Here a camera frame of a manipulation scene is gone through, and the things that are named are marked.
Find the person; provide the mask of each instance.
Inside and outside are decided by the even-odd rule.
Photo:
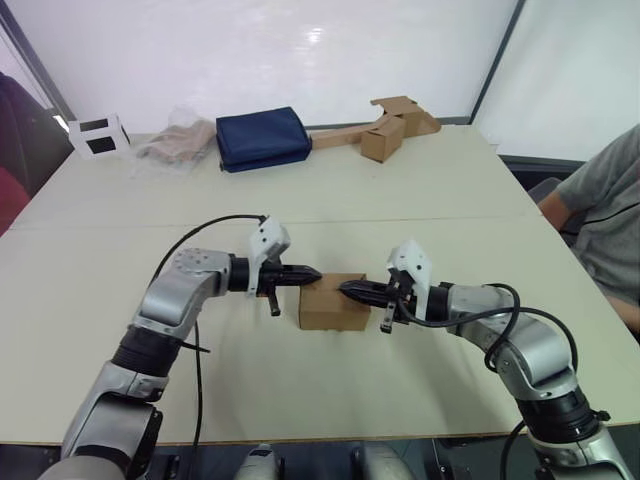
[[[538,207],[640,340],[640,124],[547,195]],[[578,231],[564,230],[584,212]]]

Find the white wall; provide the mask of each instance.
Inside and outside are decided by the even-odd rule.
[[[475,125],[499,153],[588,160],[640,121],[639,9],[529,0]]]
[[[0,29],[0,71],[18,82],[44,108],[51,108],[51,102],[2,29]]]
[[[406,94],[466,116],[515,0],[8,0],[76,115],[162,128],[291,105],[307,124],[367,121]]]

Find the white table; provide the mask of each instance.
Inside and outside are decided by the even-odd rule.
[[[219,170],[217,149],[186,176],[134,164],[72,154],[12,228],[191,225],[231,213],[273,213],[285,223],[540,214],[467,126],[408,138],[384,164],[354,145],[233,174]]]
[[[640,348],[545,220],[492,219],[289,224],[283,260],[385,281],[391,247],[414,237],[434,281],[503,281],[523,304],[560,317],[580,350],[579,379],[612,423],[640,420]],[[248,225],[213,227],[192,245],[246,253]],[[0,443],[60,442],[103,361],[110,358],[176,227],[11,230],[0,238]],[[379,333],[297,328],[297,289],[266,300],[230,294],[201,314],[203,442],[468,435],[506,432],[515,402],[482,353],[441,330]],[[193,353],[180,353],[159,407],[160,441],[190,442]]]

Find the white cube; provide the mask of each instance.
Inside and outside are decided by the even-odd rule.
[[[69,122],[69,141],[83,158],[129,150],[127,132],[116,114],[87,122]]]

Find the navy blue bag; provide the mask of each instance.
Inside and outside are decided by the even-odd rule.
[[[241,172],[300,162],[311,139],[291,107],[216,119],[221,168]]]

